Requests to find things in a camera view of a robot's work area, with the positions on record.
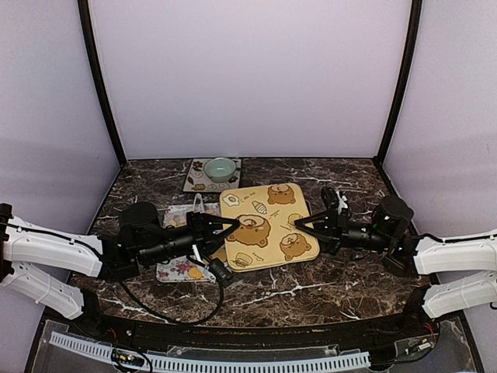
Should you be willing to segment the bear printed tin lid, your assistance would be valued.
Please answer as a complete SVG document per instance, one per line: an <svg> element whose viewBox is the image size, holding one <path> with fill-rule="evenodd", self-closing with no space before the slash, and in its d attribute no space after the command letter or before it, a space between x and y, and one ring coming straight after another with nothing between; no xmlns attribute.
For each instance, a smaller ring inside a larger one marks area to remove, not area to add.
<svg viewBox="0 0 497 373"><path fill-rule="evenodd" d="M318 240L296 229L310 216L304 194L295 183L226 190L220 195L223 218L240 226L225 240L230 268L247 272L314 260Z"/></svg>

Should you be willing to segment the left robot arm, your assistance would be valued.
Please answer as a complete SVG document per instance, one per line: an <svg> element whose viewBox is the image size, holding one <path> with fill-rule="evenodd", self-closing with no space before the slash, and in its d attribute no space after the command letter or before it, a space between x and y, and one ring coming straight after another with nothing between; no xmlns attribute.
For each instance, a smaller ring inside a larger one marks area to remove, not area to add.
<svg viewBox="0 0 497 373"><path fill-rule="evenodd" d="M54 279L39 269L43 264L123 284L143 267L189 256L206 268L220 288L232 274L215 253L240 228L237 219L189 212L186 225L161 226L156 206L132 204L119 216L120 230L109 238L74 235L33 225L1 206L1 285L32 298L78 324L93 339L109 333L109 320L99 314L96 294Z"/></svg>

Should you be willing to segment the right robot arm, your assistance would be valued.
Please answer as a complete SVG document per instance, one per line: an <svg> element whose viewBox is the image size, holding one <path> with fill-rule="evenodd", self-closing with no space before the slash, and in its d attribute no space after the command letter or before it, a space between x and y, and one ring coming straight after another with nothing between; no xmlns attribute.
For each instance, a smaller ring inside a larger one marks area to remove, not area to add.
<svg viewBox="0 0 497 373"><path fill-rule="evenodd" d="M382 265L396 277L417 277L442 272L469 271L471 276L446 284L418 289L412 307L397 318L396 330L412 337L426 324L426 317L492 304L496 301L496 232L440 238L430 233L411 235L414 211L395 195L383 197L370 223L349 219L346 197L333 189L321 192L325 211L297 219L295 227L316 238L327 253L342 248L365 249L382 254Z"/></svg>

